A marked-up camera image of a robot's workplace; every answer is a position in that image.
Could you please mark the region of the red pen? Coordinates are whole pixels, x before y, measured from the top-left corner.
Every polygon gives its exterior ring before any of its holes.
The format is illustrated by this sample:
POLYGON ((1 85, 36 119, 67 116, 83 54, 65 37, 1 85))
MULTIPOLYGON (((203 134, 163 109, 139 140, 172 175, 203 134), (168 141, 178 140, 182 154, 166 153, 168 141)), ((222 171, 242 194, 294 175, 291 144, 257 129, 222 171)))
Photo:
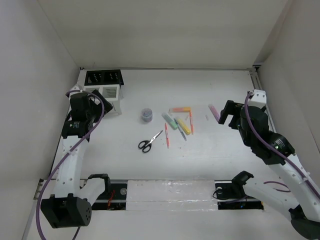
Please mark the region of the red pen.
POLYGON ((190 130, 191 134, 194 134, 194 124, 193 124, 193 114, 192 111, 189 112, 190 130))
POLYGON ((170 148, 170 139, 169 139, 169 134, 168 134, 168 125, 167 125, 167 123, 164 124, 164 131, 165 131, 166 146, 169 149, 170 148))

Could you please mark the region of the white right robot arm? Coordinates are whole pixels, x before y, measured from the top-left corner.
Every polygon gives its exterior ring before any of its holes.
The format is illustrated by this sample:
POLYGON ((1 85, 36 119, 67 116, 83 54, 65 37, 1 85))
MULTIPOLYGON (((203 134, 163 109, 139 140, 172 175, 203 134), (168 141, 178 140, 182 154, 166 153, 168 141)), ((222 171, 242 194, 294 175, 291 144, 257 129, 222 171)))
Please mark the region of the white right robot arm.
POLYGON ((256 198, 285 216, 293 228, 308 240, 320 238, 320 188, 310 178, 295 155, 295 149, 281 134, 269 130, 265 108, 228 100, 220 113, 219 124, 227 116, 229 127, 238 130, 245 146, 273 170, 286 184, 292 197, 282 194, 251 173, 242 171, 224 191, 239 199, 256 198))

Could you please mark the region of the yellow highlighter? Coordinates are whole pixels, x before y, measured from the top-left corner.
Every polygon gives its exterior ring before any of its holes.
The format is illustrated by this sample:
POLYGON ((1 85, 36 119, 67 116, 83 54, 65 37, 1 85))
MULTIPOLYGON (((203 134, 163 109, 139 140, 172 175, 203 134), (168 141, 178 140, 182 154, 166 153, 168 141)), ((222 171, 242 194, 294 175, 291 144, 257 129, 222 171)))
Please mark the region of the yellow highlighter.
POLYGON ((184 131, 184 133, 188 136, 192 132, 190 128, 186 125, 186 123, 179 117, 176 117, 175 120, 177 121, 178 125, 181 127, 181 129, 184 131))

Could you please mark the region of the orange highlighter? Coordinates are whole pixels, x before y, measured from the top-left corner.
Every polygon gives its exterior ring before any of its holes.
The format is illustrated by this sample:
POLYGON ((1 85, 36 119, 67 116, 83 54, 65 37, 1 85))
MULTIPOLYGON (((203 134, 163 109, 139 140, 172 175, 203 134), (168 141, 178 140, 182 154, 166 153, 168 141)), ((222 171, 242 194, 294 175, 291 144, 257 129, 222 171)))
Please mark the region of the orange highlighter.
POLYGON ((169 109, 171 113, 189 113, 190 111, 190 107, 173 107, 169 109))

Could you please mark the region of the green highlighter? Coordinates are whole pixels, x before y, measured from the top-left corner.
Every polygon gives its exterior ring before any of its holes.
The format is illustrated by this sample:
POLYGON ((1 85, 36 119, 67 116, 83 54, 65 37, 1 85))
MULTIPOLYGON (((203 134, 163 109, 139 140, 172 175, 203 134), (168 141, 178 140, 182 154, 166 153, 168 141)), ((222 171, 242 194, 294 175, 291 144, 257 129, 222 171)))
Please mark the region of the green highlighter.
POLYGON ((164 118, 164 120, 170 125, 170 127, 173 130, 178 129, 178 125, 176 124, 176 122, 167 113, 163 112, 161 116, 164 118))

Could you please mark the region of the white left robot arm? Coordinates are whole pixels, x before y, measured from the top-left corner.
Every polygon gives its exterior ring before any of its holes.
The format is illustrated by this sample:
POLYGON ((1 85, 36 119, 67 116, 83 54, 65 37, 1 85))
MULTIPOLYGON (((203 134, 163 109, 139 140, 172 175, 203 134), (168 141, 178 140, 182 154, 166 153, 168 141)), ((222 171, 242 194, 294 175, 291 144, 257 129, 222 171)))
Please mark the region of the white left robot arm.
POLYGON ((62 159, 51 172, 57 174, 55 186, 50 197, 38 204, 38 212, 54 229, 88 226, 93 204, 112 191, 106 173, 91 174, 84 186, 80 182, 90 135, 113 107, 96 89, 71 90, 67 96, 70 111, 61 132, 62 159))

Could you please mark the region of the purple highlighter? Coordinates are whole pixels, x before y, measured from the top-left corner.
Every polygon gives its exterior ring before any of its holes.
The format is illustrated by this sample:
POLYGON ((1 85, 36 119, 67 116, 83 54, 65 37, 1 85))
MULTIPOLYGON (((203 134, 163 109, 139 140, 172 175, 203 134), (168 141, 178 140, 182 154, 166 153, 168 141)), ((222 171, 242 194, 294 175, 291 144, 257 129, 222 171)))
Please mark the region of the purple highlighter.
POLYGON ((214 118, 218 122, 220 120, 220 114, 218 113, 218 111, 216 110, 216 108, 212 104, 209 104, 208 107, 209 107, 212 115, 214 116, 214 118))

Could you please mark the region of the white slotted organizer box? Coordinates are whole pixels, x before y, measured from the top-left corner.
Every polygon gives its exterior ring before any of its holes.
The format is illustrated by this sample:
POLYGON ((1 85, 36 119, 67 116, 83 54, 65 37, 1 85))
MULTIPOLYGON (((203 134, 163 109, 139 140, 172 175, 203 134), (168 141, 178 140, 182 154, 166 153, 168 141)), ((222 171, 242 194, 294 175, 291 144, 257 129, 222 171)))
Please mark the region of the white slotted organizer box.
POLYGON ((84 86, 83 89, 87 92, 98 90, 105 100, 108 101, 113 107, 113 109, 108 113, 109 115, 122 114, 121 100, 123 99, 123 94, 119 84, 84 86))

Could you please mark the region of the black handled scissors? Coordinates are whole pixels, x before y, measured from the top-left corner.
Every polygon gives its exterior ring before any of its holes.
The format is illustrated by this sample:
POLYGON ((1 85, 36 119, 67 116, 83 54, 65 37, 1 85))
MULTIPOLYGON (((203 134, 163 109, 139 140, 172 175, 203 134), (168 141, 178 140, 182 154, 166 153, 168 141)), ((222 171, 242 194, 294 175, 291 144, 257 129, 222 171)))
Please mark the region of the black handled scissors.
POLYGON ((138 148, 145 154, 148 153, 152 148, 152 143, 159 137, 163 130, 155 134, 150 140, 143 140, 138 144, 138 148))

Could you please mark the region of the black slotted organizer box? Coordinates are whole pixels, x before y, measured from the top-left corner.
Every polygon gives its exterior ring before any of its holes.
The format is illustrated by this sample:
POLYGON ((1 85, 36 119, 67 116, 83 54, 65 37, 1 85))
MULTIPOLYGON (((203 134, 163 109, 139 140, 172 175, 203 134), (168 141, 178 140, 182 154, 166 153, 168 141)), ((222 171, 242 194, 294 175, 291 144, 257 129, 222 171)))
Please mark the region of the black slotted organizer box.
POLYGON ((120 69, 91 70, 86 72, 85 86, 124 85, 120 69))

